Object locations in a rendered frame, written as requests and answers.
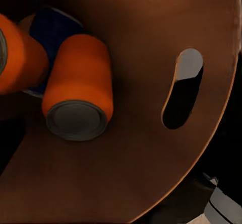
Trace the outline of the trash can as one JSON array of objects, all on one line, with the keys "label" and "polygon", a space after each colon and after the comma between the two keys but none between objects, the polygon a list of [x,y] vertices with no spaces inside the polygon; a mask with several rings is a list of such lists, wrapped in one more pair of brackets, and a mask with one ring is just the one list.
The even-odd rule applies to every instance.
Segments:
[{"label": "trash can", "polygon": [[[131,224],[190,173],[231,95],[240,46],[239,0],[0,0],[29,32],[42,5],[59,9],[110,53],[113,114],[95,138],[46,125],[43,98],[0,95],[0,122],[21,116],[26,135],[0,176],[0,224]],[[194,48],[204,69],[187,122],[163,113],[178,61]]]}]

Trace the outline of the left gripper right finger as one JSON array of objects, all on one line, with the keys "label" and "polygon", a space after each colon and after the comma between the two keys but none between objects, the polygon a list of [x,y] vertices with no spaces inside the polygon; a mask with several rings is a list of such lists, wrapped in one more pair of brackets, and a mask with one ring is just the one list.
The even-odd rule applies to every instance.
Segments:
[{"label": "left gripper right finger", "polygon": [[242,118],[230,117],[226,134],[232,141],[238,152],[242,154]]}]

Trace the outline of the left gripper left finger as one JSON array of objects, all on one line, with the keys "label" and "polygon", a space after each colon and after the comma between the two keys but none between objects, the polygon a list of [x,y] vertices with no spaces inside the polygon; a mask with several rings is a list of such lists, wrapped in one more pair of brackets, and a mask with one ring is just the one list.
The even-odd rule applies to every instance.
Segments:
[{"label": "left gripper left finger", "polygon": [[21,116],[0,122],[0,176],[25,135]]}]

